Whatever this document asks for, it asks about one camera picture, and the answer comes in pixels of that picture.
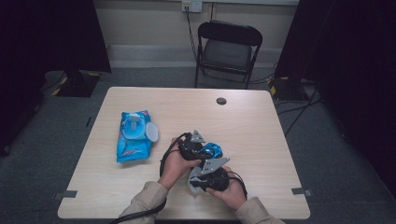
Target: wooden table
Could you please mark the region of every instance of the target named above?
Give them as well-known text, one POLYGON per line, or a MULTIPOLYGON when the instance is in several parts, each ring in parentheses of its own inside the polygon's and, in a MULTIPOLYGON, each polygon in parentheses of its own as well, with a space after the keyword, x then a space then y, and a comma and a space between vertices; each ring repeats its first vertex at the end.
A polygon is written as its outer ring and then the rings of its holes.
MULTIPOLYGON (((82 151, 63 198, 61 218, 115 218, 147 181, 159 178, 160 159, 172 137, 196 129, 206 142, 219 144, 226 163, 240 174, 248 197, 257 196, 279 218, 305 219, 310 211, 272 99, 267 91, 113 87, 82 151), (223 97, 226 105, 218 105, 223 97), (144 161, 116 162, 121 112, 148 110, 160 140, 144 161)), ((221 201, 192 195, 187 175, 170 190, 158 219, 236 219, 221 201)))

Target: sleeve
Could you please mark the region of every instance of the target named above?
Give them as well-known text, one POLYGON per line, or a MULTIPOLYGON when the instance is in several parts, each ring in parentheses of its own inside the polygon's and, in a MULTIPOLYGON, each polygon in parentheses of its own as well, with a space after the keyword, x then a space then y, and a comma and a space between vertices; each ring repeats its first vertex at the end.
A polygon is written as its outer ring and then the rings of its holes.
POLYGON ((243 224, 284 224, 282 220, 269 215, 267 209, 257 197, 247 200, 236 210, 235 214, 243 224))
MULTIPOLYGON (((164 186, 157 182, 149 181, 145 184, 145 187, 143 187, 142 191, 132 198, 131 204, 125 208, 120 217, 155 208, 163 203, 167 195, 168 190, 164 186)), ((156 217, 157 214, 125 221, 122 223, 154 223, 156 217)))

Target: gray tape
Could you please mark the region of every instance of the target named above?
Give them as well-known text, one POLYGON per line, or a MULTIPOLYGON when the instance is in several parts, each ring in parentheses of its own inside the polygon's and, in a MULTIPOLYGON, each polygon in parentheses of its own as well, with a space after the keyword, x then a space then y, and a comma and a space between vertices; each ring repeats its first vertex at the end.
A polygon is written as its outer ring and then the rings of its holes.
POLYGON ((62 198, 76 198, 77 191, 76 190, 65 190, 62 193, 55 193, 52 199, 61 200, 62 198))
POLYGON ((291 192, 293 192, 294 195, 303 194, 303 195, 305 195, 305 197, 310 197, 310 196, 314 195, 312 193, 311 189, 297 188, 297 189, 291 189, 291 192))

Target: white wall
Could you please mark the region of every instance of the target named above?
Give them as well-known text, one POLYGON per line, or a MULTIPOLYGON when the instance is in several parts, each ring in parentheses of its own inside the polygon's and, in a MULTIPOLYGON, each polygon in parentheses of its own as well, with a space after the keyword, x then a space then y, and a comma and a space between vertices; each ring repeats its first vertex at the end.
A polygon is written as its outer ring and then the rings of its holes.
MULTIPOLYGON (((108 45, 191 50, 189 25, 186 14, 181 12, 180 2, 96 0, 94 3, 108 45)), ((203 3, 202 13, 190 14, 195 40, 199 24, 210 20, 211 6, 211 3, 203 3)), ((262 51, 269 50, 277 55, 285 43, 295 9, 296 6, 216 3, 213 17, 257 28, 263 35, 262 51)))

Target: wipes package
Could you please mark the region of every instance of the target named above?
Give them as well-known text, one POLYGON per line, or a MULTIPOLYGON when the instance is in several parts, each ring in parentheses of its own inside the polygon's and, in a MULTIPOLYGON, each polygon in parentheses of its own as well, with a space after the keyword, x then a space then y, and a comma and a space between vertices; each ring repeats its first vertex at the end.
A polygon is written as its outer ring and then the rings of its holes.
POLYGON ((122 112, 117 162, 143 160, 149 157, 152 142, 158 141, 158 129, 147 110, 122 112))

